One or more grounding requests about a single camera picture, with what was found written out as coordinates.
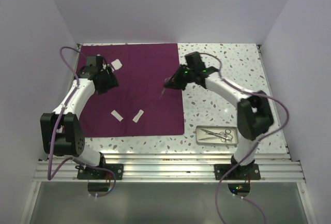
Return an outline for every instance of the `purple cloth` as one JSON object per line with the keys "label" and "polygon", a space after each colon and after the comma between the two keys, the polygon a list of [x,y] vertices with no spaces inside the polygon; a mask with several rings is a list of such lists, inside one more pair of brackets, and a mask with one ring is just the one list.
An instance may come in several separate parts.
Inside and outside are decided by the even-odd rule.
{"label": "purple cloth", "polygon": [[[177,44],[132,44],[83,46],[85,55],[100,54],[108,64],[119,59],[114,73],[119,87],[96,93],[88,100],[80,124],[86,137],[182,135],[184,112],[182,91],[168,89],[160,99],[164,80],[179,66]],[[80,56],[77,70],[86,64]],[[111,112],[124,119],[119,122]],[[135,123],[139,110],[144,113]]]}

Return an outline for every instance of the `glass panel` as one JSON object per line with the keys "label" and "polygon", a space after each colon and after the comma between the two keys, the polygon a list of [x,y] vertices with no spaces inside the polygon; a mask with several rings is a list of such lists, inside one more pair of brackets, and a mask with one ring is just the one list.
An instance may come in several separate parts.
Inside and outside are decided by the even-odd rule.
{"label": "glass panel", "polygon": [[[31,223],[220,223],[215,210],[216,184],[119,183],[95,200],[87,183],[42,183]],[[296,183],[251,184],[248,198],[271,223],[305,224]],[[263,223],[259,210],[232,197],[223,184],[219,204],[228,223]]]}

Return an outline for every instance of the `table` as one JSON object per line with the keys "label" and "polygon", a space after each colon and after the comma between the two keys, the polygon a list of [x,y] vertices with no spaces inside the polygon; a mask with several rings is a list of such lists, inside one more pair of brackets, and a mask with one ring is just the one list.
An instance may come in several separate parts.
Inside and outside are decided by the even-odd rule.
{"label": "table", "polygon": [[[108,46],[110,43],[89,43],[84,46]],[[237,84],[253,91],[263,90],[268,95],[267,77],[256,44],[179,43],[179,62],[185,63],[184,55],[193,51],[218,56],[223,62],[222,74]],[[203,56],[206,66],[219,67],[218,62]],[[146,136],[117,138],[86,138],[86,144],[105,154],[233,154],[236,147],[222,145],[198,145],[195,128],[203,126],[236,126],[236,110],[222,97],[208,92],[201,86],[189,84],[183,91],[185,133],[179,136]],[[270,130],[279,126],[275,119]],[[258,147],[261,154],[286,154],[287,146],[282,132],[264,139]]]}

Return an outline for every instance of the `speckled table surface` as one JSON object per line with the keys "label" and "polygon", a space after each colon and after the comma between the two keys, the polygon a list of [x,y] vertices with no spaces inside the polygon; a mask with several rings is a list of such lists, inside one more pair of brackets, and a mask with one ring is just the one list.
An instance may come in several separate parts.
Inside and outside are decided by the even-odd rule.
{"label": "speckled table surface", "polygon": [[[85,46],[110,45],[84,44]],[[222,73],[228,79],[253,91],[263,90],[269,94],[260,56],[255,44],[219,44],[219,43],[179,43],[180,63],[185,63],[184,55],[193,51],[207,52],[218,56],[223,61]],[[219,67],[218,62],[203,56],[207,66]],[[236,126],[236,110],[219,95],[204,88],[189,84],[183,91],[185,133],[179,136],[147,136],[118,138],[86,138],[86,144],[102,153],[234,153],[235,147],[222,145],[198,145],[195,140],[196,126]],[[272,106],[275,124],[279,126]],[[257,153],[285,154],[285,140],[281,132],[264,139]]]}

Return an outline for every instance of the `metal tool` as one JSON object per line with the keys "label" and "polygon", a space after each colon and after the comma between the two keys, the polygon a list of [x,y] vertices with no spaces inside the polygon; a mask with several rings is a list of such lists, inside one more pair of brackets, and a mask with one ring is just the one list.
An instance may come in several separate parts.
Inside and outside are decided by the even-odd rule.
{"label": "metal tool", "polygon": [[202,138],[202,139],[199,139],[199,141],[220,139],[221,142],[223,142],[223,143],[231,143],[233,140],[233,136],[230,134],[231,130],[229,130],[229,129],[226,129],[224,132],[222,132],[222,131],[221,132],[212,132],[212,131],[209,131],[206,129],[201,129],[201,130],[204,131],[206,134],[212,135],[214,137]]}

